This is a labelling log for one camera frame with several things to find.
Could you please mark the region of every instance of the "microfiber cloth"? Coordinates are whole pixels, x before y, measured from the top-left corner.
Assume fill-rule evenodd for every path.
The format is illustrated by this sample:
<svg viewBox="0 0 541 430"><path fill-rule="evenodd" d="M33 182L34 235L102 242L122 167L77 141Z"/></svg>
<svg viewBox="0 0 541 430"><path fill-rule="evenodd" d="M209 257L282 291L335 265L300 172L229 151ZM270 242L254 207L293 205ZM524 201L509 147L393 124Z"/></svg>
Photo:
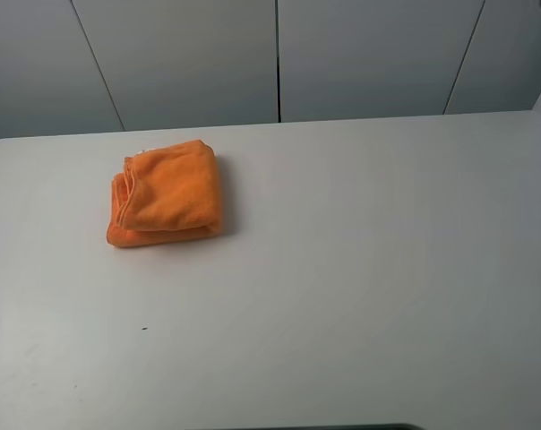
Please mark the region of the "microfiber cloth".
<svg viewBox="0 0 541 430"><path fill-rule="evenodd" d="M213 150L202 141L125 158L113 178L113 246L142 246L219 235L222 204Z"/></svg>

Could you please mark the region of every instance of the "orange towel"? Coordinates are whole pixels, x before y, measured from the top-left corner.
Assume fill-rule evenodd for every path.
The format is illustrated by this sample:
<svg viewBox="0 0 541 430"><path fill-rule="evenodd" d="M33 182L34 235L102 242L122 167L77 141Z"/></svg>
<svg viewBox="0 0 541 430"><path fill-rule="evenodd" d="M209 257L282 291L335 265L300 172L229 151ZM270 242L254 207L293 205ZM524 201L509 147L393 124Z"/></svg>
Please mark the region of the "orange towel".
<svg viewBox="0 0 541 430"><path fill-rule="evenodd" d="M111 199L107 241L114 246L200 239L222 229L217 162L202 141L127 157Z"/></svg>

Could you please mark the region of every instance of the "white table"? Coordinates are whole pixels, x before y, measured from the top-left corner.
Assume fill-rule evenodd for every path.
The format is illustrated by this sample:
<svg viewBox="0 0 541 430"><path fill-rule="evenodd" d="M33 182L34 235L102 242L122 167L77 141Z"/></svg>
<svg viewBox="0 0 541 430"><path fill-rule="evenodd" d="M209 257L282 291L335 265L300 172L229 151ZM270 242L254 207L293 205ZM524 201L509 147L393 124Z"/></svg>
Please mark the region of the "white table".
<svg viewBox="0 0 541 430"><path fill-rule="evenodd" d="M123 157L191 139L228 233L108 245ZM0 141L0 430L388 422L541 429L540 115Z"/></svg>

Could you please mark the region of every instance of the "dark object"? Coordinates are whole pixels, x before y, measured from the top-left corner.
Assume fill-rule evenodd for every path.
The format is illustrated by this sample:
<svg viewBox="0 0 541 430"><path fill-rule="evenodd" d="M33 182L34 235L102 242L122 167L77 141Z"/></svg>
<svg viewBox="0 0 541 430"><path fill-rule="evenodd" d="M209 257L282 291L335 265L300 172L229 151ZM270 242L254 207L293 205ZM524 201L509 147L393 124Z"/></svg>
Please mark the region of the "dark object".
<svg viewBox="0 0 541 430"><path fill-rule="evenodd" d="M422 430L410 424L386 424L371 426L308 426L308 427L262 427L262 428L233 428L228 430Z"/></svg>

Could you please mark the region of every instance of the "cabinet door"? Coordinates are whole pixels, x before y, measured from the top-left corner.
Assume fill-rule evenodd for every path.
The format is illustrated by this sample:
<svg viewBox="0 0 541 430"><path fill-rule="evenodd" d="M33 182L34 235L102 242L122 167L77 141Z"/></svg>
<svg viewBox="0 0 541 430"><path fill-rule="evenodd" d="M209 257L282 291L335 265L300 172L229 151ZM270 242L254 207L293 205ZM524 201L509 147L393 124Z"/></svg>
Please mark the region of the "cabinet door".
<svg viewBox="0 0 541 430"><path fill-rule="evenodd" d="M74 0L125 128L276 122L273 0Z"/></svg>
<svg viewBox="0 0 541 430"><path fill-rule="evenodd" d="M279 0L282 119L443 113L483 0Z"/></svg>
<svg viewBox="0 0 541 430"><path fill-rule="evenodd" d="M487 0L446 113L531 109L540 92L539 0Z"/></svg>
<svg viewBox="0 0 541 430"><path fill-rule="evenodd" d="M0 0L0 138L122 130L65 0Z"/></svg>

